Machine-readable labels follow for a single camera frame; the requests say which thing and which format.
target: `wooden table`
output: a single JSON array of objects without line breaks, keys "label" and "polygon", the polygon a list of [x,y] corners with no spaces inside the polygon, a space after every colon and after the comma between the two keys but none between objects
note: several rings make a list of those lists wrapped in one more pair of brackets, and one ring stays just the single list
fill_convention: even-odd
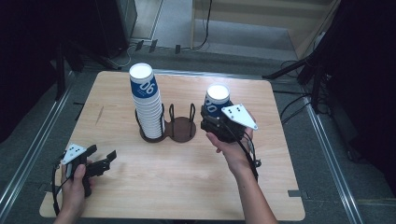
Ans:
[{"label": "wooden table", "polygon": [[[206,88],[225,83],[234,104],[242,103],[255,117],[259,130],[253,143],[262,166],[259,184],[279,220],[302,220],[304,207],[271,84],[264,80],[156,74],[165,111],[175,105],[175,117],[188,117],[196,105],[197,133],[190,142],[170,138],[147,143],[139,135],[128,73],[101,72],[79,117],[70,143],[96,144],[91,159],[99,161],[117,150],[111,169],[95,177],[96,188],[87,200],[84,217],[244,219],[238,189],[221,154],[200,129],[200,106]],[[51,194],[40,207],[54,217]]]}]

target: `forearm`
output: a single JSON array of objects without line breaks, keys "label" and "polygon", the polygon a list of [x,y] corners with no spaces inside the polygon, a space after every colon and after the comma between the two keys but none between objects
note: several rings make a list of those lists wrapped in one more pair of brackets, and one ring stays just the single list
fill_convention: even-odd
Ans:
[{"label": "forearm", "polygon": [[253,173],[246,170],[235,174],[247,224],[277,223]]},{"label": "forearm", "polygon": [[75,217],[73,217],[71,215],[69,216],[66,213],[62,213],[61,212],[56,217],[56,219],[55,219],[55,221],[53,223],[54,224],[66,224],[66,223],[70,224],[70,223],[76,223],[76,221],[77,221],[77,219]]}]

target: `gray floor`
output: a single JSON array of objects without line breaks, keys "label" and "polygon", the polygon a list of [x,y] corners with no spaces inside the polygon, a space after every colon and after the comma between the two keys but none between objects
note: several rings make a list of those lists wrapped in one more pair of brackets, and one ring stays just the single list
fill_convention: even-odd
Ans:
[{"label": "gray floor", "polygon": [[[127,64],[122,68],[123,71],[126,71],[134,63],[145,62],[156,69],[235,74],[233,77],[244,76],[260,79],[261,75],[269,75],[280,69],[283,62],[295,59],[285,31],[276,29],[276,32],[274,32],[276,35],[274,36],[271,36],[272,32],[263,35],[267,36],[266,40],[268,42],[266,40],[258,41],[257,46],[259,47],[257,47],[257,51],[253,52],[253,49],[255,49],[254,42],[241,41],[250,36],[246,35],[247,31],[244,30],[243,34],[238,37],[237,29],[241,27],[231,24],[228,25],[235,29],[233,38],[221,37],[222,32],[211,32],[209,33],[209,48],[201,51],[185,50],[180,54],[175,54],[172,46],[175,44],[188,45],[190,39],[188,21],[180,19],[180,22],[184,25],[178,24],[177,26],[172,26],[176,23],[170,21],[172,15],[175,16],[172,9],[180,8],[183,4],[188,5],[190,1],[164,0],[159,23],[153,37],[153,39],[158,39],[158,48],[154,52],[149,53],[149,46],[144,46],[139,51],[130,48],[128,53],[123,53],[113,61],[119,64]],[[197,29],[200,24],[202,27],[201,21],[196,23]],[[188,30],[187,33],[182,32],[182,27]],[[272,28],[264,28],[265,30],[271,31]],[[280,44],[273,44],[269,41],[270,39],[274,39],[276,43]],[[249,43],[249,48],[244,45],[246,42]],[[0,219],[4,220],[5,223],[51,223],[53,221],[51,218],[43,218],[38,214],[39,206],[44,197],[43,188],[50,182],[50,164],[62,153],[76,125],[76,117],[81,105],[75,105],[74,103],[85,102],[97,73],[106,70],[100,64],[87,58],[85,58],[85,63],[86,66],[82,73],[74,73],[76,76],[75,82],[71,85],[64,108],[59,118],[54,122],[45,143],[40,148],[39,156],[34,162],[21,192],[13,202],[7,218],[2,217]],[[297,84],[293,76],[295,74],[290,73],[289,76],[283,76],[274,81],[273,89],[275,91],[301,91],[301,86]],[[0,152],[7,153],[7,159],[0,163],[0,169],[2,170],[0,176],[1,190],[7,187],[7,184],[17,172],[24,155],[53,106],[55,92],[56,88],[53,87],[43,95],[8,140],[0,144]],[[297,98],[296,95],[285,93],[275,93],[275,97],[279,112]],[[303,101],[292,105],[288,108],[284,118],[303,105]],[[396,220],[396,202],[382,174],[371,164],[351,162],[346,155],[346,145],[340,138],[332,118],[327,115],[318,117],[329,138],[332,152],[357,203],[361,219],[365,223],[394,223],[394,220]],[[306,217],[299,223],[348,223],[349,219],[340,197],[340,191],[334,182],[308,110],[304,110],[289,120],[283,128],[299,188],[304,195]],[[171,221],[83,218],[80,223],[171,223]],[[202,221],[202,223],[230,222]]]},{"label": "gray floor", "polygon": [[160,16],[163,0],[135,0],[138,11],[133,39],[151,40]]}]

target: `person's left hand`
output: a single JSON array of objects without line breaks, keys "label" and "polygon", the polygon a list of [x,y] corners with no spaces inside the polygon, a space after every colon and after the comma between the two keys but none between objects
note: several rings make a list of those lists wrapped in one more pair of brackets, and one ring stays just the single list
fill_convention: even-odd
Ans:
[{"label": "person's left hand", "polygon": [[[75,223],[85,208],[85,190],[82,178],[86,172],[86,166],[80,164],[74,172],[73,179],[68,179],[62,186],[62,208],[55,223]],[[66,180],[65,165],[62,166],[62,183]]]}]

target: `black wall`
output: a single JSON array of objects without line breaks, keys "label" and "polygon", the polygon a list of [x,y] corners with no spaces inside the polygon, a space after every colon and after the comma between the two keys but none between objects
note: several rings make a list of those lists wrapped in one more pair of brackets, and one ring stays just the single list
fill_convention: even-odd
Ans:
[{"label": "black wall", "polygon": [[137,18],[134,0],[62,0],[56,10],[60,33],[92,53],[114,58],[128,48]]},{"label": "black wall", "polygon": [[0,142],[55,82],[50,65],[54,39],[40,38],[43,27],[30,1],[0,1]]},{"label": "black wall", "polygon": [[328,86],[357,131],[349,145],[384,173],[396,195],[396,3],[343,1],[340,9],[347,16],[327,52]]}]

